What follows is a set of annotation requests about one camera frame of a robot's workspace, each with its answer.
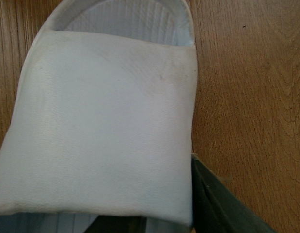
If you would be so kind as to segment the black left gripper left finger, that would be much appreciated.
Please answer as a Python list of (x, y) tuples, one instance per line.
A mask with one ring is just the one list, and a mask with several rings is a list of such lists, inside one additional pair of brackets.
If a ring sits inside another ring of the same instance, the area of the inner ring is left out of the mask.
[(146, 222), (141, 216), (98, 216), (84, 233), (144, 233)]

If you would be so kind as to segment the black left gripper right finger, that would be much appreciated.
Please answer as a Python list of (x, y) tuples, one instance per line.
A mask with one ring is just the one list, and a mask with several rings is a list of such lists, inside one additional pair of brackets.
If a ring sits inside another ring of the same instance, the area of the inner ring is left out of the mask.
[(197, 233), (274, 233), (192, 154), (193, 228)]

